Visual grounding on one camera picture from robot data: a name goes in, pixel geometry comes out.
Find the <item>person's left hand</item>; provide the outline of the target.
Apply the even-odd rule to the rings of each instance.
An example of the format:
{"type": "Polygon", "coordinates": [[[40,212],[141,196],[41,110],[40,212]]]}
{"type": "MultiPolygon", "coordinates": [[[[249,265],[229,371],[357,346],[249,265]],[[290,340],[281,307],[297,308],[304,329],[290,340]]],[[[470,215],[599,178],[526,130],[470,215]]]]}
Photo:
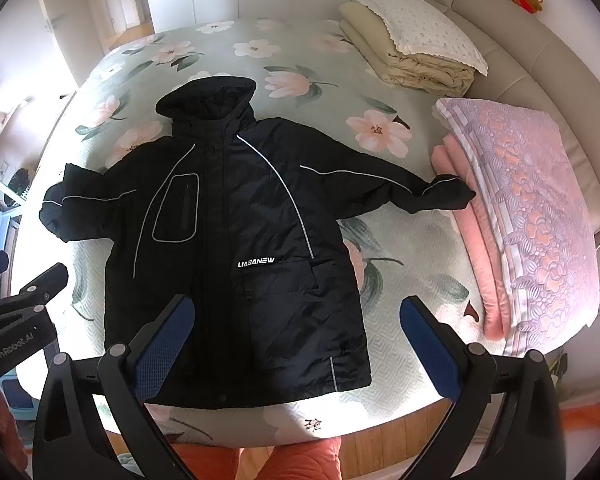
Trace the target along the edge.
{"type": "Polygon", "coordinates": [[[25,472],[28,458],[20,439],[18,428],[12,412],[9,411],[4,394],[0,389],[0,447],[9,461],[20,472],[25,472]]]}

